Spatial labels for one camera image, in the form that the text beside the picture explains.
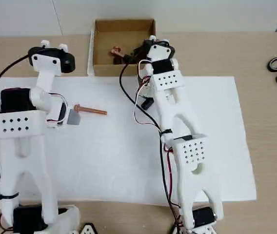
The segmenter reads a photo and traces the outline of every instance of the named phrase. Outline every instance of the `black zip tie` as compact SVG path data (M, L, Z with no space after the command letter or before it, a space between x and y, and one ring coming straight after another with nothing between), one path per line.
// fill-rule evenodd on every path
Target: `black zip tie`
M0 200L2 200L2 199L14 199L18 195L19 195L19 193L16 193L16 194L11 195L11 196L5 196L5 195L0 194Z
M172 133L172 130L171 129L166 129L163 132L159 133L159 135L162 136L163 134L166 134L166 133Z

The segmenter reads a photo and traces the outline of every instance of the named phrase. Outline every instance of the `white wire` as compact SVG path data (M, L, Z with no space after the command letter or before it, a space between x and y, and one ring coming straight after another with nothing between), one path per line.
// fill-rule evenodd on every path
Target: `white wire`
M150 60L147 60L147 59L142 59L141 61L138 62L138 70L140 70L140 63L141 62L148 62L148 63L151 63Z
M136 115L135 115L135 110L136 110L136 108L137 108L138 99L139 99L139 93L142 91L142 89L144 88L144 86L145 86L146 83L143 83L143 84L141 85L141 87L139 87L138 92L137 92L137 94L136 94L136 96L135 96L135 105L134 105L134 110L133 110L133 117L134 117L134 120L135 120L136 123L142 124L142 125L145 125L145 124L153 125L155 128L157 128L157 130L158 130L159 132L161 132L160 129L159 129L156 125L154 125L154 124L152 124L152 123L141 123L141 122L139 122L139 121L137 120Z
M65 113L64 117L63 117L61 120L58 120L58 121L52 120L52 121L48 121L48 123L61 123L61 122L63 122L63 121L65 120L65 118L66 118L67 115L68 115L68 102L67 102L66 98L65 98L63 95L61 95L61 94L52 93L52 94L50 94L50 95L61 97L61 99L63 100L63 103L65 103L66 113Z

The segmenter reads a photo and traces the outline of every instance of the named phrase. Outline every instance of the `screw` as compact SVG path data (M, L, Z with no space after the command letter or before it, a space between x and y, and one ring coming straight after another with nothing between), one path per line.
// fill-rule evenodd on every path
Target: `screw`
M107 111L101 111L101 110L97 110L97 109L92 109L92 108L88 108L88 107L83 107L80 106L80 104L77 104L74 106L74 110L79 112L90 112L90 113L96 113L96 114L100 114L100 115L106 115Z

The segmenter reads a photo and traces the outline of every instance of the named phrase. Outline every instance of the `electrical wire bundle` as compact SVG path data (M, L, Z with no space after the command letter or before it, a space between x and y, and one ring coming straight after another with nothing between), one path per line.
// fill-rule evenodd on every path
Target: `electrical wire bundle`
M164 190L165 190L165 194L166 194L166 198L167 198L167 202L169 204L169 207L172 211L172 214L173 214L173 217L174 217L174 225L177 227L177 231L178 231L178 234L180 233L180 227L182 227L182 223L179 222L179 219L180 219L180 216L177 216L174 208L173 208L173 205L176 205L179 207L178 204L175 204L175 203L172 203L171 202L171 194L172 194L172 174L171 174L171 164L170 164L170 159L169 159L169 153L172 152L172 148L170 148L169 151L167 152L167 159L168 159L168 167L169 167L169 178L170 178L170 192L168 192L168 188L167 188L167 183L166 183L166 178L165 178L165 169L164 169L164 162L163 162L163 154L162 154L162 142L161 142L161 129L158 125L158 123L155 121L155 119L150 116L146 111L144 111L139 105L138 105L138 97L139 97L139 93L141 92L141 90L143 89L143 87L148 84L149 82L149 79L150 79L150 76L149 77L143 77L143 79L140 78L139 76L139 65L141 64L141 62L148 62L148 63L151 63L149 60L141 60L138 65L137 65L137 73L138 73L138 80L141 81L141 84L136 92L136 95L135 95L135 100L133 100L130 95L126 92L126 90L124 89L123 85L122 85L122 75L125 71L125 69L128 67L128 65L130 63L127 63L125 64L125 66L123 67L120 75L119 75L119 85L120 85L120 88L122 89L122 91L124 92L124 94L127 96L127 98L135 105L134 106L134 119L137 123L139 124L151 124L151 125L154 125L158 131L159 131L159 135L160 135L160 138L159 138L159 154L160 154L160 164L161 164L161 171L162 171L162 181L163 181L163 186L164 186ZM143 114L145 114L150 120L152 123L140 123L137 121L136 119L136 116L135 116L135 109L138 108L140 111L142 111Z

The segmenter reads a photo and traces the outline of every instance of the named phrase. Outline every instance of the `hole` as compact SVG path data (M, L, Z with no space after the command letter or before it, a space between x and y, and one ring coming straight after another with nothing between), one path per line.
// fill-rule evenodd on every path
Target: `hole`
M203 171L203 167L204 167L203 164L198 162L197 168L194 171L192 171L192 173L194 175L199 175Z

